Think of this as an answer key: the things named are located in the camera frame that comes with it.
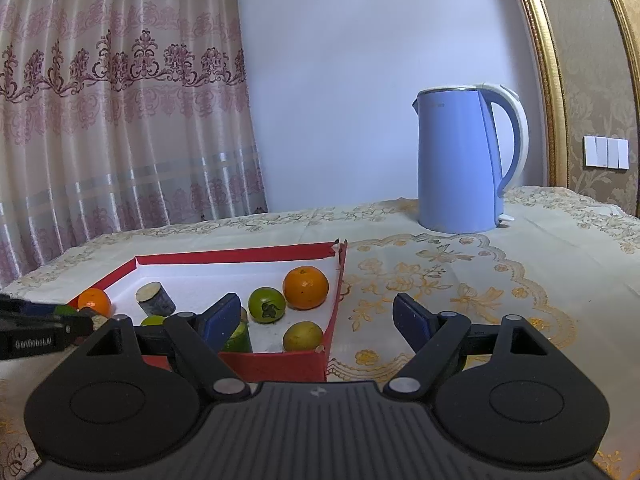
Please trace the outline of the green cucumber piece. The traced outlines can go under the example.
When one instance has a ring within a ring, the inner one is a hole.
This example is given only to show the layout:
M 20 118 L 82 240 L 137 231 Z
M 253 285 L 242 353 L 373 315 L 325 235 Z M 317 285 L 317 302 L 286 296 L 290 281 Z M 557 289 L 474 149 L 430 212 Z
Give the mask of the green cucumber piece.
M 223 352 L 252 353 L 253 348 L 250 343 L 250 331 L 248 330 L 248 315 L 244 308 L 240 312 L 240 322 L 238 327 L 231 334 L 222 347 Z

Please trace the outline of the green yellow fruit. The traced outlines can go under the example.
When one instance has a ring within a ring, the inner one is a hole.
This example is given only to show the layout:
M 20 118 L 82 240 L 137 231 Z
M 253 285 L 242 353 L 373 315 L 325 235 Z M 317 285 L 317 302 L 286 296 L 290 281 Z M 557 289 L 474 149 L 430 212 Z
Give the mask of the green yellow fruit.
M 164 322 L 164 317 L 161 315 L 150 315 L 147 318 L 145 318 L 140 325 L 141 326 L 162 326 L 163 322 Z

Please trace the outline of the dark sugarcane piece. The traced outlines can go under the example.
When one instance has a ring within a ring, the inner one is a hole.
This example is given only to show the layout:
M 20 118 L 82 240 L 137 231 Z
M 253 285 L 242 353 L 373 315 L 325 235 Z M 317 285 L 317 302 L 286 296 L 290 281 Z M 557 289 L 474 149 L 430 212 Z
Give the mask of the dark sugarcane piece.
M 176 310 L 175 303 L 160 282 L 144 284 L 134 293 L 134 298 L 147 316 L 159 315 L 166 318 Z

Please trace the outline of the large orange tangerine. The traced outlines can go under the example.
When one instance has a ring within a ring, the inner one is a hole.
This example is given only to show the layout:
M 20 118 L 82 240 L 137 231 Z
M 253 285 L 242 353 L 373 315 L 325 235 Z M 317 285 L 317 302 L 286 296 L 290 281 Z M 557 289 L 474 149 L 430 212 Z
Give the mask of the large orange tangerine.
M 91 310 L 98 315 L 109 318 L 112 315 L 112 302 L 104 290 L 91 287 L 78 296 L 77 310 L 79 312 Z

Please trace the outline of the green round tomato fruit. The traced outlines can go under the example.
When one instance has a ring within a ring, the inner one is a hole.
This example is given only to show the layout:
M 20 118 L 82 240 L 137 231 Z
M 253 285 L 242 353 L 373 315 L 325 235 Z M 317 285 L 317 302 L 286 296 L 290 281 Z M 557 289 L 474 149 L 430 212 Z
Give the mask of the green round tomato fruit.
M 259 287 L 248 298 L 248 312 L 260 324 L 275 323 L 283 318 L 286 309 L 284 296 L 275 288 Z

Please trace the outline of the yellow green lemon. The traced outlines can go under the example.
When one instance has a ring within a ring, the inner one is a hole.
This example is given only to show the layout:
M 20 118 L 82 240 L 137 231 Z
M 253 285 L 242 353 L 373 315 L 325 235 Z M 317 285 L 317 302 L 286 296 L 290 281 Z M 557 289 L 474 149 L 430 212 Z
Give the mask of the yellow green lemon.
M 286 352 L 314 351 L 322 344 L 322 329 L 314 322 L 302 321 L 290 326 L 282 339 Z

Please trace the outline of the green avocado-like fruit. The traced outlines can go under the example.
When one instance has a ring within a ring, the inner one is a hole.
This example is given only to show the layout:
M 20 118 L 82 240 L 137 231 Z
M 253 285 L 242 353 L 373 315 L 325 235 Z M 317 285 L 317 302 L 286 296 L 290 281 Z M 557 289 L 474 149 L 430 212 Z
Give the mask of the green avocado-like fruit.
M 56 306 L 53 313 L 59 316 L 78 315 L 78 311 L 74 307 L 68 306 L 67 304 L 64 304 L 64 306 Z

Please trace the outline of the red cardboard box tray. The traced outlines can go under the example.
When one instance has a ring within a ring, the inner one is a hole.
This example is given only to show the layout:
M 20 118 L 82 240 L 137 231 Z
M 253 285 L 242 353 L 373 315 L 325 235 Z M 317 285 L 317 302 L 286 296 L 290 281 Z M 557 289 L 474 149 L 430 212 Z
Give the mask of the red cardboard box tray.
M 134 293 L 146 284 L 163 285 L 179 312 L 201 313 L 228 292 L 237 294 L 242 307 L 247 308 L 255 289 L 281 289 L 288 272 L 298 266 L 313 266 L 329 282 L 328 296 L 320 307 L 308 311 L 288 308 L 284 317 L 273 324 L 249 320 L 252 350 L 221 352 L 219 356 L 247 382 L 323 382 L 340 302 L 346 248 L 344 242 L 323 242 L 134 256 L 91 286 L 107 294 L 114 313 L 126 314 L 139 324 L 145 314 Z M 322 343 L 310 351 L 285 351 L 282 339 L 286 330 L 303 321 L 314 322 L 322 329 Z

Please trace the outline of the small orange tangerine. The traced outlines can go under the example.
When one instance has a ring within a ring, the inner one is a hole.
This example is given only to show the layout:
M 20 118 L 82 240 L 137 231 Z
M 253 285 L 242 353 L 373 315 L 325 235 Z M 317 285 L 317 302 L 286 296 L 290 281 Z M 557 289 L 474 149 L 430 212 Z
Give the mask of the small orange tangerine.
M 320 307 L 329 295 L 329 281 L 314 266 L 298 266 L 285 275 L 282 292 L 291 308 L 312 310 Z

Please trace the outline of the blue electric kettle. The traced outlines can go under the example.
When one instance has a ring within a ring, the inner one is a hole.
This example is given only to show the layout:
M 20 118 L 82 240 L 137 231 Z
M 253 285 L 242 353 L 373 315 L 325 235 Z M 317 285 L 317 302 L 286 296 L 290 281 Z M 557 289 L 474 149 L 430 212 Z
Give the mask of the blue electric kettle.
M 508 115 L 514 151 L 501 167 L 492 106 Z M 469 234 L 514 221 L 503 197 L 526 164 L 528 121 L 520 97 L 501 84 L 436 87 L 412 103 L 419 121 L 418 221 L 431 231 Z

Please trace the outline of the pink patterned curtain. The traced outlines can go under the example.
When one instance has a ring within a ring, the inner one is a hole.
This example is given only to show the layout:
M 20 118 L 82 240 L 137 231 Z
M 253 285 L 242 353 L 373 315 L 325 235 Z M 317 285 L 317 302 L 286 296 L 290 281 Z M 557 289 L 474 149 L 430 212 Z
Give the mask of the pink patterned curtain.
M 238 0 L 1 0 L 1 281 L 267 208 Z

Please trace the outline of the white wall switch panel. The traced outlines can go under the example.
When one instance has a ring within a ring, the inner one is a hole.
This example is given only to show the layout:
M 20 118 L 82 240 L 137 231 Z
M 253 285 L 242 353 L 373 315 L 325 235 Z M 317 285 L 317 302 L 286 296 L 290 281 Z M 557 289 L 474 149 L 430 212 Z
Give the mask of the white wall switch panel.
M 629 143 L 626 139 L 585 136 L 582 140 L 587 167 L 623 171 L 630 168 Z

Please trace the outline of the gold wall moulding frame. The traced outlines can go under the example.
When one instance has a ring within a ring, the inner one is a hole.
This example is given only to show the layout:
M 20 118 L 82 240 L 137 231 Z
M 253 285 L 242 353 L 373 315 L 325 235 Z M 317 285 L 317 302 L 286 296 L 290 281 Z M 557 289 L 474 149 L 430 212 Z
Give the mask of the gold wall moulding frame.
M 634 210 L 639 52 L 624 0 L 520 3 L 540 82 L 548 183 Z M 628 141 L 628 168 L 587 166 L 585 136 Z

